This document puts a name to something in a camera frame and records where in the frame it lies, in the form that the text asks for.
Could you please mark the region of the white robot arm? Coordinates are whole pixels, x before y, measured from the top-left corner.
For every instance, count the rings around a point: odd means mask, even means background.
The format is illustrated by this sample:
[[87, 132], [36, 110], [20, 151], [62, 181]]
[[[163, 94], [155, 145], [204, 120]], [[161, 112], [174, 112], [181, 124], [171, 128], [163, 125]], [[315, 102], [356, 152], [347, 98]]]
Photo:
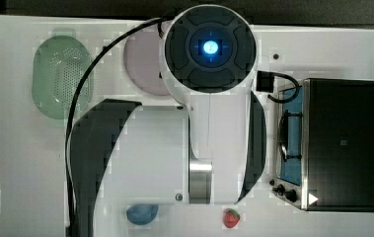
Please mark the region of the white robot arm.
[[105, 99], [68, 132], [71, 237], [119, 236], [164, 204], [235, 204], [260, 178], [265, 117], [247, 21], [224, 6], [184, 10], [160, 40], [159, 64], [170, 105]]

